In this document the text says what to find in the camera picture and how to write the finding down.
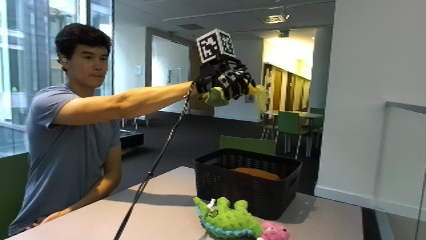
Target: short black hair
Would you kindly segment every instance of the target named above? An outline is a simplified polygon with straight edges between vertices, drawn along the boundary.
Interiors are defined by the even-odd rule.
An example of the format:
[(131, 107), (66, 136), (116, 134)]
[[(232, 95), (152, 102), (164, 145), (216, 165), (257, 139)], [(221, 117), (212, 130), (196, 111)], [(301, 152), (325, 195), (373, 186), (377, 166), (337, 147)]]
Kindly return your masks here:
[(71, 59), (77, 45), (105, 47), (111, 52), (111, 37), (97, 28), (81, 23), (67, 25), (55, 39), (56, 52)]

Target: plastic crate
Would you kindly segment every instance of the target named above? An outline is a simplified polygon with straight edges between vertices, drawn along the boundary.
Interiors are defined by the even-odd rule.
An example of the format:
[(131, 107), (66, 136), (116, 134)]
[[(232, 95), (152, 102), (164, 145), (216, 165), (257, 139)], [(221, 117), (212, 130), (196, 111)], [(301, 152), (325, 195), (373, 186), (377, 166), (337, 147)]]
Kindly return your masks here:
[[(227, 197), (233, 204), (249, 203), (252, 215), (277, 220), (292, 203), (301, 174), (301, 161), (239, 149), (221, 149), (199, 157), (196, 163), (197, 196), (211, 201)], [(256, 168), (280, 176), (281, 181), (268, 180), (233, 171)]]

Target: cable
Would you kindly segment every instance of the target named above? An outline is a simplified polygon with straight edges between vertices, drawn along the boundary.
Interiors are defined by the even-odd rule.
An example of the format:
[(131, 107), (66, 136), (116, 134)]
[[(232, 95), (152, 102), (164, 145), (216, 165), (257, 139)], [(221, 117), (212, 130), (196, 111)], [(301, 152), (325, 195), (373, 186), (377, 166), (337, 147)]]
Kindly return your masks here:
[(180, 118), (179, 118), (179, 120), (177, 120), (177, 122), (176, 122), (176, 124), (175, 124), (175, 126), (173, 126), (173, 128), (172, 128), (172, 130), (171, 130), (171, 134), (169, 134), (168, 140), (165, 141), (163, 150), (161, 150), (161, 152), (160, 152), (160, 154), (159, 154), (159, 157), (157, 157), (157, 160), (156, 160), (156, 162), (155, 162), (155, 164), (153, 164), (153, 166), (152, 166), (152, 168), (151, 168), (151, 171), (148, 172), (148, 175), (147, 175), (144, 181), (143, 181), (141, 184), (139, 185), (139, 188), (137, 188), (137, 191), (136, 191), (136, 194), (135, 194), (135, 198), (133, 198), (133, 203), (132, 203), (132, 206), (131, 206), (131, 208), (129, 208), (129, 210), (128, 210), (128, 212), (127, 212), (127, 214), (125, 214), (125, 216), (124, 216), (124, 219), (123, 219), (123, 221), (121, 221), (120, 228), (119, 228), (119, 230), (117, 230), (117, 232), (116, 232), (115, 240), (119, 240), (120, 237), (121, 237), (121, 234), (123, 234), (125, 225), (128, 224), (128, 221), (129, 221), (129, 218), (131, 218), (131, 215), (132, 215), (132, 212), (133, 212), (133, 207), (135, 207), (135, 205), (136, 205), (136, 203), (137, 203), (137, 200), (140, 199), (140, 197), (141, 197), (141, 195), (143, 195), (143, 192), (144, 192), (144, 189), (145, 189), (145, 187), (147, 187), (147, 184), (148, 184), (149, 180), (152, 179), (152, 177), (153, 177), (153, 175), (155, 175), (155, 170), (156, 170), (156, 168), (157, 168), (157, 166), (159, 166), (160, 159), (161, 159), (161, 157), (163, 157), (164, 151), (165, 151), (165, 149), (167, 149), (167, 147), (168, 147), (168, 145), (169, 145), (172, 136), (173, 136), (173, 134), (175, 134), (175, 130), (176, 130), (176, 128), (177, 128), (177, 126), (179, 126), (179, 124), (180, 124), (180, 122), (181, 122), (181, 120), (183, 120), (183, 117), (184, 117), (185, 113), (188, 112), (189, 97), (191, 97), (192, 90), (193, 90), (193, 88), (195, 88), (195, 84), (196, 84), (196, 83), (192, 82), (191, 87), (189, 87), (189, 89), (188, 89), (187, 100), (185, 100), (183, 112), (181, 112)]

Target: railing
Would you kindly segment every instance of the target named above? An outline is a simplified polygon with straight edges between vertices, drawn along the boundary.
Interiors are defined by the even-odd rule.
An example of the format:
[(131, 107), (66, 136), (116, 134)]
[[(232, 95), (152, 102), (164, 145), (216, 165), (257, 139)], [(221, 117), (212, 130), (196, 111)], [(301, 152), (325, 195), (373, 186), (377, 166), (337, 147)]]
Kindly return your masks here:
[(376, 209), (382, 239), (426, 239), (426, 107), (388, 102)]

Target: glass window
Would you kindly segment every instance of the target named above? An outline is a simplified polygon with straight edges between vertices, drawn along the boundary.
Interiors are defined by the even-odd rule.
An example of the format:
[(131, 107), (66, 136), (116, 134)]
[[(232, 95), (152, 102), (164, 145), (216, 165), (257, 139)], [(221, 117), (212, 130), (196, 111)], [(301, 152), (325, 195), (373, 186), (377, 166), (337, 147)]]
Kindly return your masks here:
[[(66, 82), (55, 36), (87, 23), (89, 0), (0, 0), (0, 157), (26, 152), (26, 119), (40, 89)], [(91, 2), (92, 25), (111, 35), (111, 0)], [(112, 93), (108, 73), (99, 95)]]
[[(91, 2), (91, 25), (112, 36), (112, 0), (92, 0)], [(109, 54), (109, 66), (103, 86), (97, 89), (96, 95), (112, 94), (112, 55)]]

